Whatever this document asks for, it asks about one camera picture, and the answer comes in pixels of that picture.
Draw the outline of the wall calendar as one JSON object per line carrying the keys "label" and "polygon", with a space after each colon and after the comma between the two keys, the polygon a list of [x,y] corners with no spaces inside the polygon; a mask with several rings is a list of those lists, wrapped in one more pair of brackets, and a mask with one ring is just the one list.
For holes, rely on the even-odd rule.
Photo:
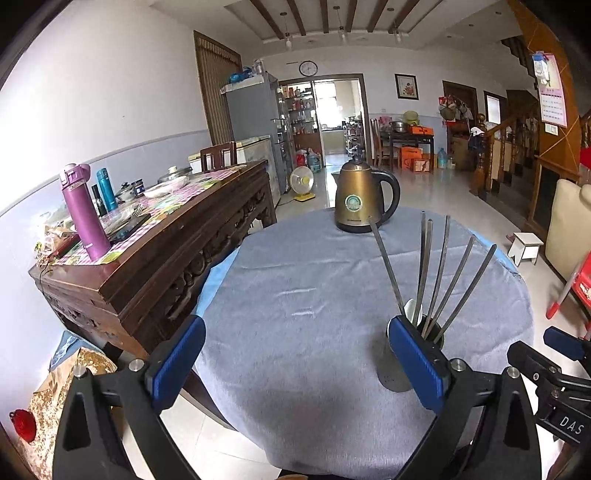
{"label": "wall calendar", "polygon": [[541,120],[567,127],[564,91],[555,56],[538,51],[532,55],[532,60],[539,92]]}

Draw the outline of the white spoon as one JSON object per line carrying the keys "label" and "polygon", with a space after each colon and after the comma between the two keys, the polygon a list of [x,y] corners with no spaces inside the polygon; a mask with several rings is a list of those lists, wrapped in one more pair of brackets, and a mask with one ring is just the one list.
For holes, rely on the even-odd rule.
{"label": "white spoon", "polygon": [[410,299],[404,305],[404,314],[406,318],[412,323],[415,324],[415,310],[417,307],[417,303],[415,299]]}

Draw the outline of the purple thermos bottle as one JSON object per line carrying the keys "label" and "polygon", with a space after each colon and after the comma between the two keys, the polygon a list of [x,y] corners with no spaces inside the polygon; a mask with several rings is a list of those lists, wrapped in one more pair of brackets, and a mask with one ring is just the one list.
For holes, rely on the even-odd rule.
{"label": "purple thermos bottle", "polygon": [[74,222],[82,246],[92,261],[100,259],[110,249],[110,242],[95,211],[87,182],[88,164],[66,164],[59,174],[66,207]]}

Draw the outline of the dark chopstick four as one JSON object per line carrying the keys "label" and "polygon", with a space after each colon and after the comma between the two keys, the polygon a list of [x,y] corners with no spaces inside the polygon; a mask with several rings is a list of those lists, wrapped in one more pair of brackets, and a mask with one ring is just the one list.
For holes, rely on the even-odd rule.
{"label": "dark chopstick four", "polygon": [[446,257],[447,257],[447,251],[448,251],[449,236],[450,236],[450,223],[451,223],[451,215],[448,214],[445,217],[445,227],[444,227],[444,236],[443,236],[443,242],[442,242],[442,248],[441,248],[441,255],[440,255],[440,260],[439,260],[439,264],[438,264],[438,270],[437,270],[436,281],[435,281],[435,285],[434,285],[434,289],[433,289],[433,293],[432,293],[432,298],[430,301],[428,314],[426,317],[426,322],[425,322],[424,329],[422,332],[423,338],[427,338],[427,336],[429,334],[429,329],[431,328],[430,324],[431,324],[431,321],[433,320],[433,317],[434,317],[435,306],[436,306],[436,302],[437,302],[437,299],[439,296],[439,291],[440,291],[440,287],[441,287],[443,273],[445,270]]}

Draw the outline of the red round object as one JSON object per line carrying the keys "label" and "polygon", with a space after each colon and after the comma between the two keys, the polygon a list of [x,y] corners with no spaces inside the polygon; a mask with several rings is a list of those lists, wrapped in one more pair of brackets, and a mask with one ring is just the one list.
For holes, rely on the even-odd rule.
{"label": "red round object", "polygon": [[9,413],[16,434],[27,443],[32,443],[36,437],[36,421],[34,415],[24,409],[16,409]]}

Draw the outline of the dark wooden chair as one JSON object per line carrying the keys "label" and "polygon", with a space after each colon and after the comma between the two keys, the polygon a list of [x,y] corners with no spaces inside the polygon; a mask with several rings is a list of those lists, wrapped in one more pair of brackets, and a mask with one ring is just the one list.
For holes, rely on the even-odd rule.
{"label": "dark wooden chair", "polygon": [[200,150],[202,172],[211,172],[235,166],[238,163],[235,141],[213,145]]}

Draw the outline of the grey utensil holder cup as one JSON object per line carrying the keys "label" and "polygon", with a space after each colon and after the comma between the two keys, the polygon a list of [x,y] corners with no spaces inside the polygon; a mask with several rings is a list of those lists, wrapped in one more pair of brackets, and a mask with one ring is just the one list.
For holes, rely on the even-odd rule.
{"label": "grey utensil holder cup", "polygon": [[431,390],[443,392],[445,382],[435,363],[443,359],[441,349],[445,338],[433,343],[441,329],[438,323],[428,338],[423,338],[426,317],[423,315],[417,326],[402,315],[388,323],[386,345],[377,368],[379,380],[388,390],[397,393],[415,390],[418,395]]}

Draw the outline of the yellow floor fan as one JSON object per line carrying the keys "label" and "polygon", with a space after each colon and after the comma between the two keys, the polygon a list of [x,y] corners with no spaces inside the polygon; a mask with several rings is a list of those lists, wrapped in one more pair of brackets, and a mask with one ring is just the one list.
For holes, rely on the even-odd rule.
{"label": "yellow floor fan", "polygon": [[294,192],[294,201],[305,202],[315,198],[314,172],[307,166],[300,166],[290,173],[290,189]]}

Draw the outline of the dark chopstick three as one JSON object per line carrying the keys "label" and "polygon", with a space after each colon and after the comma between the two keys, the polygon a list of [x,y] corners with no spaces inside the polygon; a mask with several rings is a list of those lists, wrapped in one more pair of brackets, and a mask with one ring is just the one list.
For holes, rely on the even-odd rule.
{"label": "dark chopstick three", "polygon": [[432,241],[433,241],[433,220],[427,219],[427,236],[426,236],[425,256],[424,256],[424,264],[423,264],[423,277],[422,277],[421,291],[420,291],[420,296],[419,296],[419,299],[422,300],[422,304],[421,304],[420,311],[419,311],[419,324],[422,322],[422,318],[423,318],[423,301],[425,298],[427,280],[428,280],[430,263],[431,263]]}

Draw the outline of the dark chopstick five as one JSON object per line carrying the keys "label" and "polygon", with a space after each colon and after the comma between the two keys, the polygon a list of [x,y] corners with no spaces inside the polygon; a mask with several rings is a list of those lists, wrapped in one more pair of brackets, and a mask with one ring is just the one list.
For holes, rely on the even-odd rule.
{"label": "dark chopstick five", "polygon": [[428,338],[429,334],[431,333],[431,331],[434,328],[434,325],[437,323],[437,321],[439,320],[439,317],[443,313],[443,311],[444,311],[444,309],[445,309],[445,307],[446,307],[446,305],[447,305],[447,303],[448,303],[448,301],[449,301],[449,299],[450,299],[450,297],[451,297],[451,295],[452,295],[452,293],[453,293],[453,291],[454,291],[454,289],[455,289],[455,287],[456,287],[456,285],[463,273],[463,270],[468,262],[468,258],[470,256],[470,253],[472,251],[472,248],[473,248],[475,242],[476,242],[476,237],[474,235],[472,235],[469,239],[469,242],[466,246],[464,254],[460,260],[460,263],[456,269],[455,274],[453,275],[453,278],[448,286],[448,289],[446,290],[446,292],[444,294],[442,301],[440,302],[439,306],[437,307],[435,314],[428,318],[426,330],[424,331],[424,335],[423,335],[423,337],[425,339]]}

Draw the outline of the dark chopstick two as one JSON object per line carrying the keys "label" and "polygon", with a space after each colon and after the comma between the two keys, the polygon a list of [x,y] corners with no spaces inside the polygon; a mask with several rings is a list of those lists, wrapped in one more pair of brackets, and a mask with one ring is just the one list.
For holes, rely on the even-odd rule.
{"label": "dark chopstick two", "polygon": [[413,324],[417,326],[419,324],[419,311],[422,304],[422,300],[419,299],[420,291],[421,291],[421,282],[423,277],[423,264],[424,264],[424,256],[425,256],[425,245],[426,245],[426,236],[427,236],[427,218],[426,212],[421,212],[421,241],[420,241],[420,262],[419,262],[419,277],[418,277],[418,287],[417,287],[417,295],[415,298],[415,309],[413,313]]}

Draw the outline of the dark chopstick six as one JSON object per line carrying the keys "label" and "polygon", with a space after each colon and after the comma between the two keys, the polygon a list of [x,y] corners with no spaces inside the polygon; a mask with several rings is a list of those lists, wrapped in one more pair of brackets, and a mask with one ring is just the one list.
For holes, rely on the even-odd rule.
{"label": "dark chopstick six", "polygon": [[450,317],[448,318],[448,320],[444,323],[443,327],[440,329],[438,335],[433,340],[433,343],[438,344],[439,341],[444,337],[444,335],[447,332],[447,330],[451,327],[452,323],[457,318],[457,316],[459,315],[459,313],[461,312],[461,310],[463,309],[463,307],[467,303],[468,299],[473,294],[473,292],[476,289],[477,285],[479,284],[479,282],[480,282],[481,278],[483,277],[486,269],[488,268],[489,264],[491,263],[494,255],[496,253],[496,250],[497,250],[497,244],[494,243],[489,248],[489,251],[488,251],[485,259],[483,260],[483,262],[482,262],[479,270],[477,271],[475,277],[473,278],[472,282],[470,283],[468,289],[466,290],[466,292],[464,293],[464,295],[462,296],[462,298],[458,302],[457,306],[453,310],[453,312],[450,315]]}

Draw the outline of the gold patterned bag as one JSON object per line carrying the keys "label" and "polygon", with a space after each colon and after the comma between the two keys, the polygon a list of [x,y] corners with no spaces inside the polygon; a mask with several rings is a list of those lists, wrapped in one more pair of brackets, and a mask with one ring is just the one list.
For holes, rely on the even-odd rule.
{"label": "gold patterned bag", "polygon": [[113,373],[117,369],[104,354],[81,347],[50,372],[32,394],[28,410],[36,423],[35,439],[31,443],[19,440],[17,449],[38,479],[52,478],[55,439],[76,365],[87,367],[93,375]]}

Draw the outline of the dark side table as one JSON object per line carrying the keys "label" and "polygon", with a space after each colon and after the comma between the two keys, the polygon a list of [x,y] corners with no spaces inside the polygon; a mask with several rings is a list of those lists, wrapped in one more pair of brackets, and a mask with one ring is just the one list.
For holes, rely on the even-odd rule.
{"label": "dark side table", "polygon": [[435,130],[432,127],[406,124],[398,131],[391,122],[380,131],[381,144],[398,169],[432,172],[436,168]]}

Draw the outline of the dark chopstick one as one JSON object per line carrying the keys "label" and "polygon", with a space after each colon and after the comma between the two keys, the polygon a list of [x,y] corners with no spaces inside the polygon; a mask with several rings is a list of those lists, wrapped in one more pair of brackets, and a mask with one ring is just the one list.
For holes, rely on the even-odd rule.
{"label": "dark chopstick one", "polygon": [[388,275],[391,287],[394,292],[394,299],[396,299],[396,302],[397,302],[398,308],[401,312],[401,315],[406,317],[405,302],[403,300],[396,275],[394,275],[394,269],[393,269],[392,263],[390,261],[388,252],[386,250],[386,246],[384,245],[384,241],[383,241],[383,238],[382,238],[381,233],[379,231],[377,222],[372,217],[369,218],[369,222],[370,222],[370,230],[372,230],[372,233],[374,235],[374,239],[377,242],[377,246],[380,250],[380,253],[381,253],[381,256],[382,256],[382,259],[384,262],[384,266],[386,268],[387,275]]}

